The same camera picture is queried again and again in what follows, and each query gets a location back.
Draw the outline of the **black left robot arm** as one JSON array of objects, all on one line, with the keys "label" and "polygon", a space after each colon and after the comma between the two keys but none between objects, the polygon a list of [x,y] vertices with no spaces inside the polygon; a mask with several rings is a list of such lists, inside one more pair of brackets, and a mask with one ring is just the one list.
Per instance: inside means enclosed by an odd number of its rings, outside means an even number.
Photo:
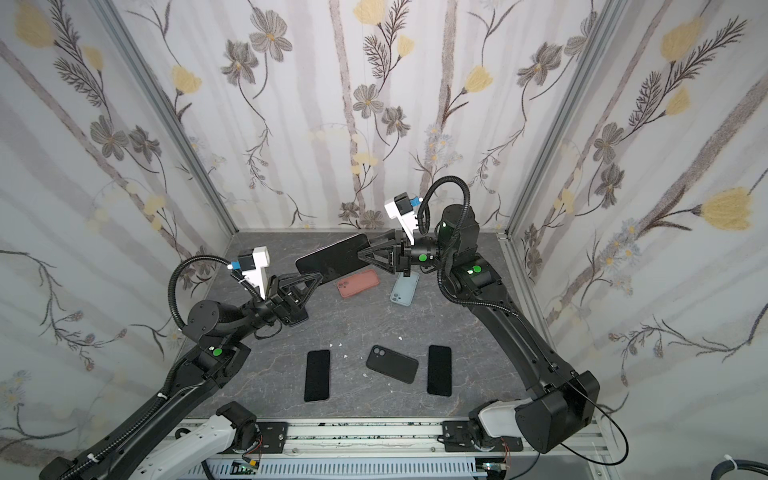
[{"label": "black left robot arm", "polygon": [[182,320],[174,271],[168,303],[174,322],[194,346],[177,360],[151,399],[127,420],[74,459],[57,457],[41,479],[128,479],[159,443],[204,400],[242,369],[251,349],[244,338],[275,322],[304,318],[304,304],[322,283],[319,273],[274,276],[269,293],[241,306],[202,300]]}]

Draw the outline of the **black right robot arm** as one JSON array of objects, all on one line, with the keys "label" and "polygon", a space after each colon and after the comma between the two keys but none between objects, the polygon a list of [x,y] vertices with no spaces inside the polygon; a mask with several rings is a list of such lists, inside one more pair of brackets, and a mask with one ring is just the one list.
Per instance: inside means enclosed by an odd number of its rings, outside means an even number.
[{"label": "black right robot arm", "polygon": [[500,274],[478,251],[473,210],[448,206],[428,234],[419,233],[417,208],[409,197],[387,202],[385,212],[399,229],[373,239],[359,258],[390,273],[434,269],[441,291],[480,320],[521,378],[530,400],[513,411],[528,444],[548,453],[588,426],[598,380],[589,371],[577,372],[519,311]]}]

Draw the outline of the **light blue phone case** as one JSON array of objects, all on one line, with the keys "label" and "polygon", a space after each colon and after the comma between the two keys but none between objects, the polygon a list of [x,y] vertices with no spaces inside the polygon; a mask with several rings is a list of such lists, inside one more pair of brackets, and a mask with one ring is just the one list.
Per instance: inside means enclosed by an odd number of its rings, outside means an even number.
[{"label": "light blue phone case", "polygon": [[400,306],[409,307],[413,302],[419,280],[420,275],[416,272],[412,272],[408,276],[400,272],[392,288],[390,301]]}]

